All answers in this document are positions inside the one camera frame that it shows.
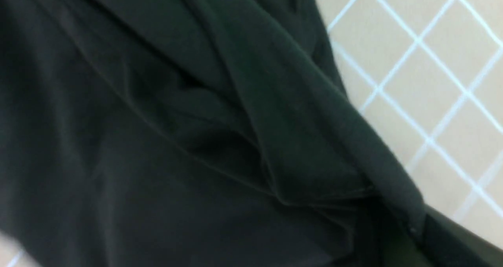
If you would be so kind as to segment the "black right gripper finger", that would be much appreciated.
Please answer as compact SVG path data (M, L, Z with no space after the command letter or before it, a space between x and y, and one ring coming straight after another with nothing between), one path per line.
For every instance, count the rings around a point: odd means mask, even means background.
M501 267L502 249L426 206L420 240L422 254L433 267Z

